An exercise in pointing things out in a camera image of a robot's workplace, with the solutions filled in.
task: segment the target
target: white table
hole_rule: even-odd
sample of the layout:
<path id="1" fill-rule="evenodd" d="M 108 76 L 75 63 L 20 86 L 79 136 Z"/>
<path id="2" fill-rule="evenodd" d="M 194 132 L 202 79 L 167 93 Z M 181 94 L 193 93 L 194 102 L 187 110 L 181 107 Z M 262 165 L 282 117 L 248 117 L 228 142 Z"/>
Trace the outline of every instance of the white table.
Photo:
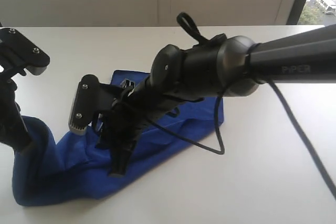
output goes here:
<path id="1" fill-rule="evenodd" d="M 203 27 L 211 37 L 246 35 L 255 41 L 289 36 L 313 26 Z M 166 44 L 189 48 L 180 28 L 19 28 L 51 57 L 39 77 L 16 77 L 17 102 L 55 139 L 67 132 L 81 77 L 108 83 L 116 69 L 150 71 Z M 336 181 L 336 85 L 282 84 L 297 119 Z M 332 198 L 306 148 L 267 85 L 247 98 L 225 99 L 221 132 L 226 155 L 191 147 L 104 200 L 75 200 L 23 208 L 11 192 L 13 151 L 0 146 L 1 223 L 336 223 Z M 217 146 L 215 135 L 203 141 Z"/>

